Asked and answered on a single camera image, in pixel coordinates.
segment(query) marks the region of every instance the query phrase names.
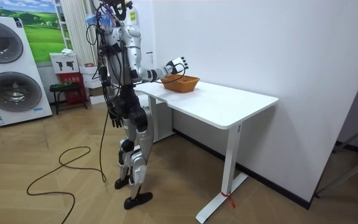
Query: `woven basket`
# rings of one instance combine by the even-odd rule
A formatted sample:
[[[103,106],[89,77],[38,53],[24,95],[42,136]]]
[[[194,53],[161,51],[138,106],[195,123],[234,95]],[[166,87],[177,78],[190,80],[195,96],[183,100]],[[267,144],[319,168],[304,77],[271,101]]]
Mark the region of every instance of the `woven basket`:
[[[194,90],[198,81],[200,80],[199,78],[189,77],[186,75],[182,78],[180,77],[181,75],[170,75],[168,77],[162,78],[161,81],[164,84],[164,87],[168,90],[172,90],[178,93],[188,93]]]

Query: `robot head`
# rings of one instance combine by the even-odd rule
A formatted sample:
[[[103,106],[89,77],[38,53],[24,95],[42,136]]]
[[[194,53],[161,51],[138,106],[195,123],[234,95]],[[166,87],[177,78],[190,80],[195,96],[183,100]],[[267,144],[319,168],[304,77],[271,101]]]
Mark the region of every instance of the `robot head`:
[[[132,1],[125,3],[125,0],[102,0],[114,9],[115,15],[120,21],[124,21],[127,15],[127,7],[132,9]]]

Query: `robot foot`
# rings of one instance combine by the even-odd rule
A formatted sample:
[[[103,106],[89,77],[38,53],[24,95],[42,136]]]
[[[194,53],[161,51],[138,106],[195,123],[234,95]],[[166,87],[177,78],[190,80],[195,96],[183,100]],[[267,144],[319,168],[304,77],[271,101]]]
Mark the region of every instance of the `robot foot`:
[[[151,192],[147,192],[144,194],[138,194],[135,199],[127,198],[124,202],[125,210],[129,210],[138,205],[143,205],[153,198],[153,194]]]
[[[116,190],[119,190],[128,184],[129,184],[129,176],[127,175],[124,180],[121,180],[121,178],[116,180],[116,182],[114,183],[114,188]]]

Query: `humanoid robot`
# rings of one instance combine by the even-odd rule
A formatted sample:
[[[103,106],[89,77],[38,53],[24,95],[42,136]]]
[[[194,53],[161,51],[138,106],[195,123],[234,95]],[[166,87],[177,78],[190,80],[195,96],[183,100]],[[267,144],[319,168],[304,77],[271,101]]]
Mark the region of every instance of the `humanoid robot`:
[[[125,3],[123,0],[102,2],[96,8],[95,25],[99,78],[102,81],[112,125],[117,128],[123,126],[127,135],[120,141],[118,163],[121,171],[114,186],[116,189],[121,189],[129,184],[131,196],[124,202],[124,208],[128,210],[148,202],[153,197],[151,192],[140,193],[154,142],[153,121],[150,111],[140,106],[134,87],[184,72],[188,69],[188,64],[184,57],[178,57],[169,61],[164,67],[153,70],[142,67],[141,34],[137,29],[125,26],[122,22],[126,18],[126,8],[132,9],[132,2]],[[103,27],[104,15],[108,15],[108,22],[111,16],[110,21],[114,23],[112,29]],[[136,139],[140,148],[135,151]]]

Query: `desk top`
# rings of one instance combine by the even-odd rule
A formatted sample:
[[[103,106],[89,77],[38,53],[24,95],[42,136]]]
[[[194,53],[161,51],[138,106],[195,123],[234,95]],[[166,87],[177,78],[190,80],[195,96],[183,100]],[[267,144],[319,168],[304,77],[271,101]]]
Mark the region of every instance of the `desk top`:
[[[219,129],[229,129],[278,101],[276,97],[205,82],[198,82],[195,90],[189,93],[166,90],[159,83],[137,85],[135,91]]]

